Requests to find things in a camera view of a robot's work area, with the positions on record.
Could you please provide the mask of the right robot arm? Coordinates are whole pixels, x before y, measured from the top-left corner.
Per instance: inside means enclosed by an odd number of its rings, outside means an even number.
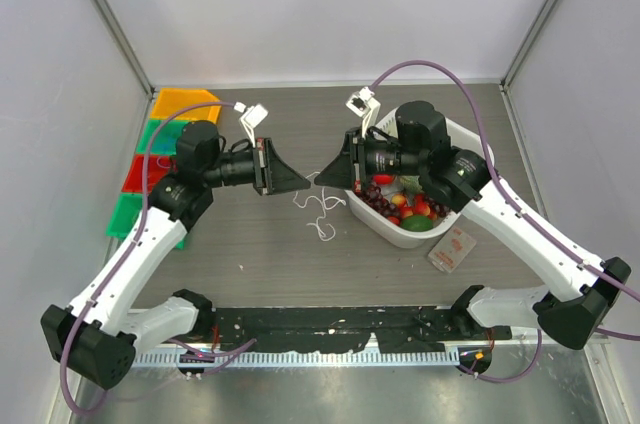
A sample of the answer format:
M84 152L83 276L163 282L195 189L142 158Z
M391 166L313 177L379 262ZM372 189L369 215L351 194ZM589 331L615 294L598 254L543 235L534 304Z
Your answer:
M554 228L497 174L479 136L430 103L405 103L380 127L371 124L375 98L352 96L346 106L361 123L346 131L316 184L362 192L377 174L415 177L428 197L489 231L542 281L534 288L468 288L453 305L455 333L472 339L494 326L527 327L582 349L615 304L630 266L618 257L604 260Z

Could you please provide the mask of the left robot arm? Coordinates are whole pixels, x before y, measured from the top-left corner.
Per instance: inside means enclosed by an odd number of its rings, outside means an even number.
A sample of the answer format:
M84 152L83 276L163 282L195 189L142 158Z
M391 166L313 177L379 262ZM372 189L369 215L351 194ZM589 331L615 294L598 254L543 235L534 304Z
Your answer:
M136 318L128 313L159 264L212 205L214 189L250 185L260 195L277 195L311 186L279 157L271 139L245 140L229 150L223 142L210 121L186 124L172 170L147 194L120 248L66 308L44 312L41 326L62 372L110 390L137 355L174 337L200 343L211 335L212 302L186 289Z

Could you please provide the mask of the dark purple grape bunch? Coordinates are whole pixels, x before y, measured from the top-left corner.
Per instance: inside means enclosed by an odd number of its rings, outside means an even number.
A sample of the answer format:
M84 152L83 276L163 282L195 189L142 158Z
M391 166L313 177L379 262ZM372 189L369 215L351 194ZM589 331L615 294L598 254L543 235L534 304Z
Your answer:
M400 224L398 207L382 194L382 188L376 184L369 184L366 188L355 193L356 197L378 215L395 225Z

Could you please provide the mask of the red apple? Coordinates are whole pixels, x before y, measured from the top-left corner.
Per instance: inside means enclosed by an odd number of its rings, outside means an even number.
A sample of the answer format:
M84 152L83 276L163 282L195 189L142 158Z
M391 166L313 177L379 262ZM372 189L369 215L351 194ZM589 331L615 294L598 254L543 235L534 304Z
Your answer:
M387 186L392 184L394 177L391 175L378 174L373 177L373 182L379 186Z

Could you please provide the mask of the white plastic fruit basket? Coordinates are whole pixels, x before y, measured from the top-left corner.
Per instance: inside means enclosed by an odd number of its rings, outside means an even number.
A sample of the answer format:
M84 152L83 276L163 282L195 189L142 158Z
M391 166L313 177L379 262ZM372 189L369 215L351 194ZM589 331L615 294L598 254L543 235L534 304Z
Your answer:
M471 130L459 125L455 121L446 119L448 134L451 143L462 149L471 150L481 157L484 156L480 136ZM385 198L393 197L396 194L404 193L412 198L418 193L418 180L416 176L400 176L382 187L382 194ZM389 243L402 249L413 249L421 246L425 242L431 242L440 238L451 227L454 226L459 214L449 212L446 216L436 219L430 230L421 232L409 231L399 225L393 224L386 217L375 211L366 204L360 197L347 190L346 195L352 213L360 219L366 226L375 231Z

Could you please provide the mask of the red yellow lychee fruit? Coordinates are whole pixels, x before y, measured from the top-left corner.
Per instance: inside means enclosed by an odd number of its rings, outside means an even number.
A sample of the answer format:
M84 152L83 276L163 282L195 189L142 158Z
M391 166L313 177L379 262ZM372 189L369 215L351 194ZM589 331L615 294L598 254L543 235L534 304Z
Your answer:
M396 206L397 208L402 208L407 205L407 198L404 194L396 194L391 197L390 203Z

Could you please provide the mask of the red strawberry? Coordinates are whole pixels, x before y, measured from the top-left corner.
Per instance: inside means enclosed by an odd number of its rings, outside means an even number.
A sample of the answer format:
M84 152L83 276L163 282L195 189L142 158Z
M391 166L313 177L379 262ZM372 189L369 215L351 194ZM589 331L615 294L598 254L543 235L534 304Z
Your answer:
M438 218L437 212L420 196L418 196L417 200L413 201L405 199L404 202L398 206L398 210L400 220L405 220L413 216L424 216L431 221L435 221Z

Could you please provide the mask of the green lime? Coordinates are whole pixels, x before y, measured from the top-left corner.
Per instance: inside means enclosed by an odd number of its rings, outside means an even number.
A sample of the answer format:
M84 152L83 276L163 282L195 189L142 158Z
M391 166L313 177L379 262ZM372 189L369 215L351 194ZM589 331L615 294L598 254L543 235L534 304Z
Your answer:
M433 229L433 221L425 215L411 215L404 218L400 227L408 232L422 233Z

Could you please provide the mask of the red grape bunch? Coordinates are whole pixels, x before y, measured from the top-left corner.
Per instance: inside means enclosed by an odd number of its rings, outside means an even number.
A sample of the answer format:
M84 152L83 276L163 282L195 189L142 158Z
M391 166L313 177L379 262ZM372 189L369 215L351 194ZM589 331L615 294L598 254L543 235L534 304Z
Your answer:
M450 208L439 203L433 203L431 209L436 213L439 218L445 218L451 212Z

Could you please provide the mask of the upper green storage bin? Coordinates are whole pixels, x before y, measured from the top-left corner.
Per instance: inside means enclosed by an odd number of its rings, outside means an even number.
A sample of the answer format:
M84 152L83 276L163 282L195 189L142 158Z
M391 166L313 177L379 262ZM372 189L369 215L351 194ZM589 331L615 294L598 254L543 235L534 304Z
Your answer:
M182 130L187 122L185 120L172 120L162 126L162 120L149 119L144 127L142 135L136 147L138 154L147 151L149 142L151 145L150 154L154 155L174 155L176 151L176 141L182 134Z

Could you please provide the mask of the green storage bin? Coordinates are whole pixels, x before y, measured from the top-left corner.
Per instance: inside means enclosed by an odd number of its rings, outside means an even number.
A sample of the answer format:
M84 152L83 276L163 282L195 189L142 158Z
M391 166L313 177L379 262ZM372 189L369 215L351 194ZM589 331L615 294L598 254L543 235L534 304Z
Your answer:
M139 217L142 204L140 194L121 193L107 225L106 235L124 240Z
M182 134L182 130L187 122L185 120L172 120L162 126L162 120L149 119L144 127L142 135L136 147L138 154L147 151L149 142L151 145L150 154L154 155L174 155L176 151L176 141Z

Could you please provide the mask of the red storage bin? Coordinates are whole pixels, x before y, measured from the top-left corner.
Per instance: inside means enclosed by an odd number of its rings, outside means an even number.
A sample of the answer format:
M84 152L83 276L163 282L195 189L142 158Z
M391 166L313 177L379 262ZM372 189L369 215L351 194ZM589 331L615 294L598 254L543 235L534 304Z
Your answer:
M129 167L128 174L121 187L123 193L142 193L144 155L136 154ZM169 155L154 155L149 157L147 170L147 188L151 190L158 181L171 169L172 157Z

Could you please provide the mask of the transparent plastic card packet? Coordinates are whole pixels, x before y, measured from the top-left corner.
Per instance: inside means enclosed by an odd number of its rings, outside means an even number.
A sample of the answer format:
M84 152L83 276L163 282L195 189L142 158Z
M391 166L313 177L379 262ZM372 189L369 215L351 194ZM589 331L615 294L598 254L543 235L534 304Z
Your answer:
M475 238L453 226L427 254L427 259L440 272L451 274L476 245Z

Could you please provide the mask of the orange storage bin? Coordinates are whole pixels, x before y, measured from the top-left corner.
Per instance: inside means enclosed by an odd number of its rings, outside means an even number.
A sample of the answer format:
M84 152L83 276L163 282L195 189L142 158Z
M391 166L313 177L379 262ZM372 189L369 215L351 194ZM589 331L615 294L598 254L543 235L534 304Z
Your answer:
M163 88L156 97L150 118L164 120L175 112L190 106L218 101L219 99L206 89ZM181 114L176 117L176 120L208 120L216 123L221 110L221 106L202 107Z

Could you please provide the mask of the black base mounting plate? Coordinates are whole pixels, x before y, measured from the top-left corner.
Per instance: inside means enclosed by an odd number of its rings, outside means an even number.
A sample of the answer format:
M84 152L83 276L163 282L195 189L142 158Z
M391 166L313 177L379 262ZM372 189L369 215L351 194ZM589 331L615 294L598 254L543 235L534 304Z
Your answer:
M231 351L250 340L253 352L358 353L374 337L384 354L441 351L447 342L512 338L507 326L490 329L460 312L436 306L218 308L199 334L179 342L217 344Z

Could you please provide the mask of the lower green storage bin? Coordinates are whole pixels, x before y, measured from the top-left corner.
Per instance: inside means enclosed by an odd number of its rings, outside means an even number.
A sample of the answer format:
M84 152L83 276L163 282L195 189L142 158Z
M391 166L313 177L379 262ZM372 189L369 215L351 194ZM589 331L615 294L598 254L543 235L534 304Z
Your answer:
M106 235L124 240L139 217L142 204L140 194L121 193L107 225Z

